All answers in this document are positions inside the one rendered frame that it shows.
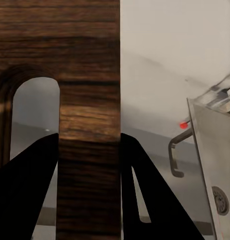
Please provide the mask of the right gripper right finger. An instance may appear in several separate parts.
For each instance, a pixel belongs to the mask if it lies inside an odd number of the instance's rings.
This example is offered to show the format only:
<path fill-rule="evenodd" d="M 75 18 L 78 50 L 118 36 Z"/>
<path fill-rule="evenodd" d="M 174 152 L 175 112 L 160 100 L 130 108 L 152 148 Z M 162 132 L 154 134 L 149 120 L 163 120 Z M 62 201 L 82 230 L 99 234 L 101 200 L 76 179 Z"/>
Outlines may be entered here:
<path fill-rule="evenodd" d="M 134 168 L 151 223 L 140 221 Z M 124 240 L 205 240 L 139 141 L 121 133 Z"/>

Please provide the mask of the cutting board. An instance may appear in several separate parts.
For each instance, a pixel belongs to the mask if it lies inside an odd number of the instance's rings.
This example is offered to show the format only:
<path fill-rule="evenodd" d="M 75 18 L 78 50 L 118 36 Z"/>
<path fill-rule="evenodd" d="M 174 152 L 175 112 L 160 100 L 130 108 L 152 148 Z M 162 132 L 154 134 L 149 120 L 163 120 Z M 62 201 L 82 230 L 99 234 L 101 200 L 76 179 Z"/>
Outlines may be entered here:
<path fill-rule="evenodd" d="M 56 240 L 121 240 L 120 0 L 0 0 L 0 168 L 13 99 L 60 88 Z"/>

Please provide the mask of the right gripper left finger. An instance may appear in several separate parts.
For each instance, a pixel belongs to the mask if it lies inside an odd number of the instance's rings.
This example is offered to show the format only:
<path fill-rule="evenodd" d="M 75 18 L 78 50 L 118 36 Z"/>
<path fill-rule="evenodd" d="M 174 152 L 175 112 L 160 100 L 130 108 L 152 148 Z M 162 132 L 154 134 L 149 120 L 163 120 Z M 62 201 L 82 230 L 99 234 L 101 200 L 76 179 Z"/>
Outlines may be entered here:
<path fill-rule="evenodd" d="M 31 240 L 58 162 L 59 134 L 34 142 L 0 168 L 0 240 Z"/>

